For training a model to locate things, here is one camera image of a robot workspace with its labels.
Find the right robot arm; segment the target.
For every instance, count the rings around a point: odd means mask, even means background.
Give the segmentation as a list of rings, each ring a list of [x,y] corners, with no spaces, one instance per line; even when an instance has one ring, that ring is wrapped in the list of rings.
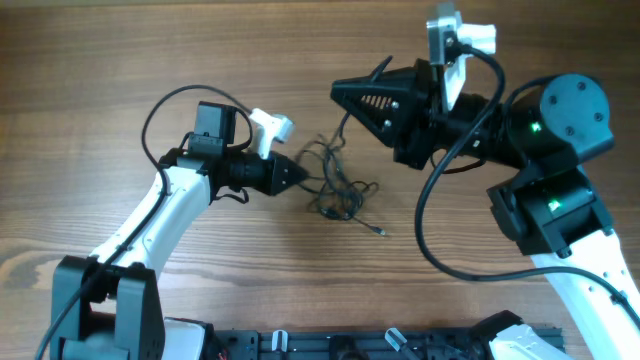
[[[593,357],[639,355],[639,292],[613,219],[584,164],[610,150],[608,99],[598,82],[569,73],[539,78],[512,94],[464,94],[446,70],[424,60],[334,82],[331,98],[394,159],[421,169],[437,151],[435,176],[470,156],[515,175],[488,190],[502,233],[554,288]]]

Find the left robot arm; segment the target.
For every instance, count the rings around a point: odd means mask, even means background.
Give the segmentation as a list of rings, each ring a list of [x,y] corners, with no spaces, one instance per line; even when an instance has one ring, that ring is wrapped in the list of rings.
[[[87,257],[54,272],[53,359],[226,359],[212,324],[166,317],[158,279],[183,234],[213,202],[275,196],[306,172],[272,151],[294,130],[284,115],[201,102],[193,131],[156,162],[156,178],[127,220]]]

